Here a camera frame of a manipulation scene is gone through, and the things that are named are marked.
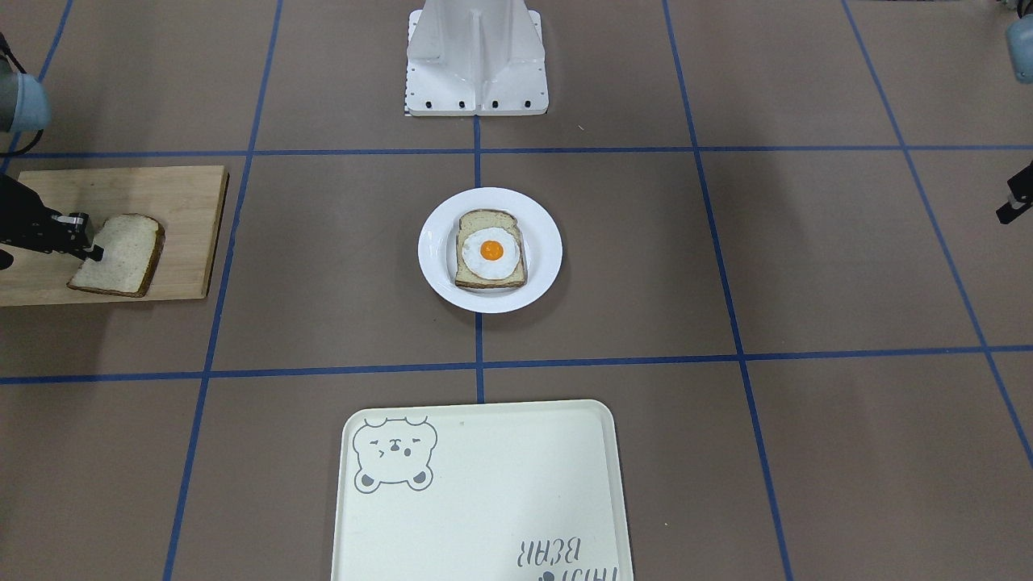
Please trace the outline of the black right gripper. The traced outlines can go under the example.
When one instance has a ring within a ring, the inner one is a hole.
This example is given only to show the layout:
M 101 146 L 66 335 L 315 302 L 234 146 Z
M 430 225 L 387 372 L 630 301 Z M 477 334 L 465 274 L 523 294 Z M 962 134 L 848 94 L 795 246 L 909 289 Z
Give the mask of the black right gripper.
M 91 246 L 87 213 L 62 214 L 42 203 L 36 191 L 8 175 L 1 176 L 1 243 L 33 253 L 61 253 L 82 261 L 102 261 L 104 249 Z

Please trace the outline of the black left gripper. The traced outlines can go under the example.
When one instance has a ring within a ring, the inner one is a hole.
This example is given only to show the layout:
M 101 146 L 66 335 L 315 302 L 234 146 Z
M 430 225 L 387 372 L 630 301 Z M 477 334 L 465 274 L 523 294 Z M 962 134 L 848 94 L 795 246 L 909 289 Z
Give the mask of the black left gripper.
M 1006 181 L 1008 195 L 1006 202 L 996 210 L 997 221 L 1007 225 L 1032 207 L 1032 163 L 1021 169 Z

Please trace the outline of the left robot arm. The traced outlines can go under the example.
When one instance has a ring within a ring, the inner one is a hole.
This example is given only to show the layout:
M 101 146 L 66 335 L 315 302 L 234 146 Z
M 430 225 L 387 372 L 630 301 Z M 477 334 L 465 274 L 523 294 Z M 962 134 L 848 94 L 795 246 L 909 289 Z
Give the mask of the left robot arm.
M 1019 84 L 1032 84 L 1032 1 L 997 1 L 1015 13 L 1005 30 L 1005 44 L 1010 54 L 1012 73 Z M 1021 169 L 1007 180 L 1007 201 L 996 210 L 1000 224 L 1011 224 L 1032 206 L 1032 165 Z

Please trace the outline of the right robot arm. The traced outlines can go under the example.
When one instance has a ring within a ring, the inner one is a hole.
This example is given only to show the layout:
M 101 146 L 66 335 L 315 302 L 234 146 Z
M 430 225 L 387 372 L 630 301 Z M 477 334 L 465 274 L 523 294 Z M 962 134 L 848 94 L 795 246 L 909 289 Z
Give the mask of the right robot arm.
M 1 37 L 1 129 L 3 133 L 35 132 L 25 147 L 3 152 L 3 158 L 23 155 L 34 148 L 51 120 L 44 87 L 15 59 Z M 48 208 L 36 191 L 3 173 L 1 175 L 1 243 L 33 253 L 62 253 L 84 261 L 102 261 L 103 247 L 93 242 L 94 230 L 86 213 L 62 214 Z

